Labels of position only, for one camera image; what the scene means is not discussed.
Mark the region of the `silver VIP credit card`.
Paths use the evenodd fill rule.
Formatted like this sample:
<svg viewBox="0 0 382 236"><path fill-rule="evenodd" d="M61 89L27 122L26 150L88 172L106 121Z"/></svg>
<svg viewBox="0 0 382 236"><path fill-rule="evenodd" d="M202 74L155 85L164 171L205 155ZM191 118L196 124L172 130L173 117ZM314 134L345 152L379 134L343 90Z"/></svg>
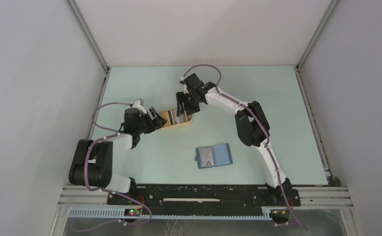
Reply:
<svg viewBox="0 0 382 236"><path fill-rule="evenodd" d="M198 148L198 152L201 167L205 168L214 166L213 150L211 147L200 147Z"/></svg>

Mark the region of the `blue leather card holder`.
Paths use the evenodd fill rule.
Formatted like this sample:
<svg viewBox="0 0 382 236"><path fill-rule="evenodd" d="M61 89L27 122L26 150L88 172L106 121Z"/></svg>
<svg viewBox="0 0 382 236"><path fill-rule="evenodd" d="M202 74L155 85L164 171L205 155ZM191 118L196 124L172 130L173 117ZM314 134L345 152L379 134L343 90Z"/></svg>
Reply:
<svg viewBox="0 0 382 236"><path fill-rule="evenodd" d="M219 144L214 146L207 146L211 147L213 150L213 157L214 157L214 166L213 167L201 167L200 166L200 158L199 158L199 152L197 147L195 149L196 151L196 157L195 161L197 162L198 169L207 169L207 168L214 168L214 167L220 167L220 166L226 166L233 164L232 154L230 150L229 144Z"/></svg>

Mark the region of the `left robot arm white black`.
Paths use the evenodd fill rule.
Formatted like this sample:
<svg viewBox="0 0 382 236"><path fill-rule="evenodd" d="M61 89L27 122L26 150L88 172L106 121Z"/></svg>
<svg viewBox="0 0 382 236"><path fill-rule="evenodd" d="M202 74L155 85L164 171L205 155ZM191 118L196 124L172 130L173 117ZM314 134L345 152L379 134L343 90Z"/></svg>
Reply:
<svg viewBox="0 0 382 236"><path fill-rule="evenodd" d="M69 170L69 182L90 189L108 189L119 192L126 205L136 202L138 192L132 188L133 178L113 173L113 155L137 146L142 134L162 128L167 120L153 108L148 111L129 108L124 112L121 130L96 141L82 139L78 142Z"/></svg>

